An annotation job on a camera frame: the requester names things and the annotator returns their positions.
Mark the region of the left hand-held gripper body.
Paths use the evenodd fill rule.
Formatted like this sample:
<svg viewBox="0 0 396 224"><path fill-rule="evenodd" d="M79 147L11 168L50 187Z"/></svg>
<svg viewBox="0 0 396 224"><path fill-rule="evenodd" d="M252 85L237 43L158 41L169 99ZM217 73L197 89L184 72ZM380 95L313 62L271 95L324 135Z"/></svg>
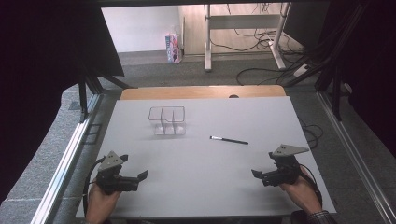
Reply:
<svg viewBox="0 0 396 224"><path fill-rule="evenodd" d="M110 151L101 162L97 170L96 184L110 195L115 191L137 191L139 180L137 177L120 175L123 161L114 152Z"/></svg>

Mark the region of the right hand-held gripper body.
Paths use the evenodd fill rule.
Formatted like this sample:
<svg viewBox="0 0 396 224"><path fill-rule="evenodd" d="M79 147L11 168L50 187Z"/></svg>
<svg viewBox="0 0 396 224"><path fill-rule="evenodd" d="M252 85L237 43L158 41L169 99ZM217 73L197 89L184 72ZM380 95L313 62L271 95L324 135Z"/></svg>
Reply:
<svg viewBox="0 0 396 224"><path fill-rule="evenodd" d="M276 170L264 173L262 183L264 186L279 186L280 184L293 184L298 176L300 163L297 161L295 155L305 153L308 151L307 147L296 147L291 145L281 144L273 153L275 156Z"/></svg>

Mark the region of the black pen white tip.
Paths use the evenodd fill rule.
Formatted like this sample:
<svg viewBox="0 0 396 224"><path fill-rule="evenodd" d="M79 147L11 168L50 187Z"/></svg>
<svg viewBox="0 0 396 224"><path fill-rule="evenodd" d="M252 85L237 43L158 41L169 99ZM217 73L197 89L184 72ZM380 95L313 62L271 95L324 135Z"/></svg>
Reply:
<svg viewBox="0 0 396 224"><path fill-rule="evenodd" d="M236 140L236 139L229 139L229 138L218 137L218 136L213 136L213 135L210 135L209 139L219 140L219 141L224 141L224 142L231 142L231 143L236 143L236 144L241 144L241 145L248 145L248 142L246 142L246 141L241 141L241 140Z"/></svg>

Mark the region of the clear plastic organizer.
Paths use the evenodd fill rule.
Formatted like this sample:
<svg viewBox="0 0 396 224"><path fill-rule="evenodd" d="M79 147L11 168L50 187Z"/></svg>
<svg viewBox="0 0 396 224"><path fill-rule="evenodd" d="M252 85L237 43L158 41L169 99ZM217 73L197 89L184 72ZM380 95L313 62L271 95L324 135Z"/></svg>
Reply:
<svg viewBox="0 0 396 224"><path fill-rule="evenodd" d="M184 135L186 133L184 106L154 106L148 120L156 135Z"/></svg>

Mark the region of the person's left hand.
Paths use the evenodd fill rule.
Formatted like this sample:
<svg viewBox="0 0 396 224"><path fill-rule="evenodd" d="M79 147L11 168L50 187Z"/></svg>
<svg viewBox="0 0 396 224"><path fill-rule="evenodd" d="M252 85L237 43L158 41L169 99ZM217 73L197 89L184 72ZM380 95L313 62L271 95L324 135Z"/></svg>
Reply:
<svg viewBox="0 0 396 224"><path fill-rule="evenodd" d="M88 197L86 222L88 224L104 224L114 211L120 195L120 191L107 195L93 183Z"/></svg>

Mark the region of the person's right hand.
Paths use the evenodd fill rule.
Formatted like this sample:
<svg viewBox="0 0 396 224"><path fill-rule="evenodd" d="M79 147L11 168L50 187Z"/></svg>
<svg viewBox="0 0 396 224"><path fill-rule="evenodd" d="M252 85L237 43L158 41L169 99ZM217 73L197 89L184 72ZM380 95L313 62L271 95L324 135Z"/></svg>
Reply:
<svg viewBox="0 0 396 224"><path fill-rule="evenodd" d="M280 188L287 192L290 199L308 215L322 211L322 205L310 183L299 176L292 184L280 184Z"/></svg>

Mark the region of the white table board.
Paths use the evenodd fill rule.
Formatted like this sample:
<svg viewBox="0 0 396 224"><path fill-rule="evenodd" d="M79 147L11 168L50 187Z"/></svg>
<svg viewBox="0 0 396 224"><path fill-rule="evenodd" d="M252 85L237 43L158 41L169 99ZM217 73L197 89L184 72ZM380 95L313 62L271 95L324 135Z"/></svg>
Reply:
<svg viewBox="0 0 396 224"><path fill-rule="evenodd" d="M156 135L154 106L184 106L186 133ZM218 136L241 145L209 139ZM296 205L280 188L266 187L251 169L275 170L269 152L307 142L289 97L119 100L99 154L128 155L120 171L148 170L137 191L121 194L114 218L287 216Z"/></svg>

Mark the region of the black metal stand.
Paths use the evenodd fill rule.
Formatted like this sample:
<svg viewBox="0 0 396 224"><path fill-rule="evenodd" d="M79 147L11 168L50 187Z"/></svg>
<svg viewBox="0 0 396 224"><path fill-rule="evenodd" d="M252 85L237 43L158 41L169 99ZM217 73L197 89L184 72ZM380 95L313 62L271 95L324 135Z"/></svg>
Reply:
<svg viewBox="0 0 396 224"><path fill-rule="evenodd" d="M78 75L80 123L84 122L89 116L86 88L89 88L93 94L101 94L104 90L102 84L98 79L99 77L103 77L107 81L115 84L116 86L124 90L133 88L133 86L130 86L109 74L101 73L97 69L88 68L87 65L84 63L81 63L79 65L79 68L81 69L81 72Z"/></svg>
<svg viewBox="0 0 396 224"><path fill-rule="evenodd" d="M335 63L328 63L323 68L315 83L315 89L317 91L326 91L330 84L332 84L331 109L338 121L342 120L340 115L341 81L342 76L338 70L338 66Z"/></svg>

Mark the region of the white power strip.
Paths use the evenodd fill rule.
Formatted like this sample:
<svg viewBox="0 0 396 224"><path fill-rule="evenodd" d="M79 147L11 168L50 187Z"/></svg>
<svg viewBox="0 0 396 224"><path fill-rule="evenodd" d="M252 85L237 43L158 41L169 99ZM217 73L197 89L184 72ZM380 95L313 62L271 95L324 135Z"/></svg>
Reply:
<svg viewBox="0 0 396 224"><path fill-rule="evenodd" d="M306 71L308 71L311 68L311 66L309 64L303 64L301 67L299 67L295 72L294 72L294 76L298 77L300 75L302 75L303 73L305 73Z"/></svg>

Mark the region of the colourful printed carton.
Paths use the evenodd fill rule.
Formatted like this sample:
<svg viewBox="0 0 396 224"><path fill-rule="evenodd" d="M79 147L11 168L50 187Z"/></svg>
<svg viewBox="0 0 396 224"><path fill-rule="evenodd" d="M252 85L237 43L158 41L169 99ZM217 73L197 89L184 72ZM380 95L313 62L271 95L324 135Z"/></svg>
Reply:
<svg viewBox="0 0 396 224"><path fill-rule="evenodd" d="M182 60L181 48L178 44L178 35L169 34L165 37L166 55L169 63L180 63Z"/></svg>

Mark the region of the black curtain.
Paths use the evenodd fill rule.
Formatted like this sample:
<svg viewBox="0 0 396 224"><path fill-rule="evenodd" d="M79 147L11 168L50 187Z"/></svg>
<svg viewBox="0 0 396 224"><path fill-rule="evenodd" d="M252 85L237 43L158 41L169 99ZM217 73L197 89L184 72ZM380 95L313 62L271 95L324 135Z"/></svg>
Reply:
<svg viewBox="0 0 396 224"><path fill-rule="evenodd" d="M122 73L94 0L0 0L0 203L47 135L63 92L86 75Z"/></svg>
<svg viewBox="0 0 396 224"><path fill-rule="evenodd" d="M321 36L342 25L338 54L316 83L334 77L348 84L349 103L396 158L396 0L330 0Z"/></svg>

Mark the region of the aluminium floor rail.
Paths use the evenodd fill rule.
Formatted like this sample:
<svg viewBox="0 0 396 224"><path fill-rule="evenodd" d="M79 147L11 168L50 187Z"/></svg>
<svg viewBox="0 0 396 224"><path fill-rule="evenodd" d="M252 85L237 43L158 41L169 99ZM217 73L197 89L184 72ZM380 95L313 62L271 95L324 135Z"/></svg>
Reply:
<svg viewBox="0 0 396 224"><path fill-rule="evenodd" d="M396 224L395 211L391 208L389 200L386 197L384 191L381 189L373 174L370 172L367 164L364 162L361 154L358 151L358 148L347 132L344 123L340 121L332 112L331 100L328 98L325 92L317 92L317 97L329 120L331 121L331 124L335 129L344 149L346 150L346 154L351 159L363 185L366 187L372 201L374 202L380 216L384 220L385 224Z"/></svg>
<svg viewBox="0 0 396 224"><path fill-rule="evenodd" d="M30 224L46 224L50 219L52 210L60 196L61 189L67 174L69 173L70 166L75 160L78 149L81 145L82 138L85 132L88 130L88 126L92 121L92 112L97 107L99 100L102 98L101 94L94 94L88 101L88 114L85 116L83 121L80 121L75 128L68 145L61 157L60 163L52 176L51 181L47 187L47 190L35 211L35 215L32 218Z"/></svg>

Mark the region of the white metal desk frame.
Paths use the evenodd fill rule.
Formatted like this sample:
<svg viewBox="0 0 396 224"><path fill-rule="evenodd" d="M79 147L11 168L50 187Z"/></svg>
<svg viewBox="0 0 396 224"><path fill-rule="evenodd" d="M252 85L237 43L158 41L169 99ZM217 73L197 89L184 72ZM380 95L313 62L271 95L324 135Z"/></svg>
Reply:
<svg viewBox="0 0 396 224"><path fill-rule="evenodd" d="M279 53L279 40L289 13L290 2L281 5L278 15L256 14L256 15L227 15L212 16L210 5L204 5L205 9L205 71L212 70L211 31L224 29L276 29L276 35L269 42L270 50L279 70L285 70L281 55Z"/></svg>

